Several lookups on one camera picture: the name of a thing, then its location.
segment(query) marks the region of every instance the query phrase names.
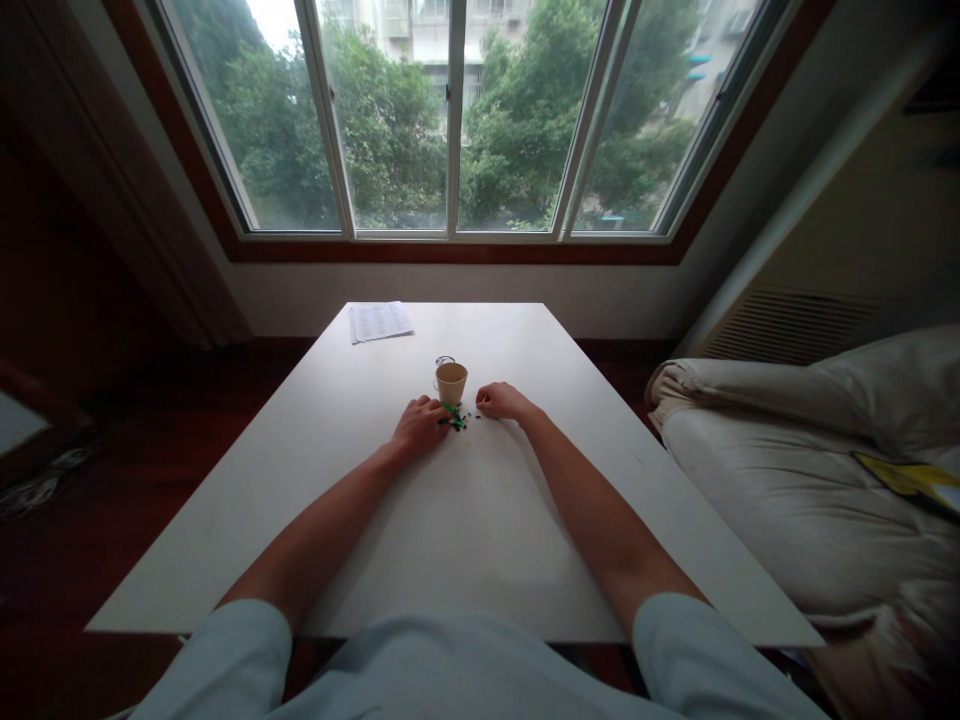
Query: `paper cup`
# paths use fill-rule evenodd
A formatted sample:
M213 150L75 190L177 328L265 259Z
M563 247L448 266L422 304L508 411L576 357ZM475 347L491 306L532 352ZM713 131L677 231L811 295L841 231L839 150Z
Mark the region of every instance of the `paper cup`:
M460 363L444 363L437 368L437 382L434 387L440 393L440 402L456 407L463 397L466 384L467 369Z

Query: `window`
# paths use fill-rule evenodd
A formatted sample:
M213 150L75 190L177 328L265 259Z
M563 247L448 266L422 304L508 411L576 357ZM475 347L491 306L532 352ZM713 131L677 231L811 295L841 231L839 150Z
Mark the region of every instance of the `window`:
M513 14L513 0L477 0L477 15L504 17Z
M421 17L445 18L449 0L416 0L418 13Z
M830 6L144 1L232 258L436 262L679 262Z

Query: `window pane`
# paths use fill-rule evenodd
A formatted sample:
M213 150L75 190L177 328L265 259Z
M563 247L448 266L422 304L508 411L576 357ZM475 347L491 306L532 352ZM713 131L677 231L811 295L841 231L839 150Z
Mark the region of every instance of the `window pane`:
M165 8L183 28L176 39L252 228L338 230L292 0Z
M460 230L549 228L605 9L468 3Z
M576 230L653 227L758 0L644 0Z
M317 11L357 227L444 227L445 0L317 0Z

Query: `white table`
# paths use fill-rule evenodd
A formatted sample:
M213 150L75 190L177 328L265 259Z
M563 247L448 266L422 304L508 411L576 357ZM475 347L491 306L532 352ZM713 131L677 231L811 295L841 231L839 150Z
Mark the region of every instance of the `white table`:
M470 372L471 411L482 384L520 388L750 642L822 644L546 307L406 307L414 335L361 345L346 307L337 315L87 630L194 630L287 523L390 437L411 398L434 395L434 361L451 355ZM342 637L385 613L454 609L548 641L624 640L513 422L474 418L410 467L301 633Z

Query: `sky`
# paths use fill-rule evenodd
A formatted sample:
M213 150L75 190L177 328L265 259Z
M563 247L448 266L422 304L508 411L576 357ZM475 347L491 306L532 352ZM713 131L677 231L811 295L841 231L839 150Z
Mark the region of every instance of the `sky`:
M247 0L247 4L263 39L274 51L290 44L287 32L300 27L293 0Z

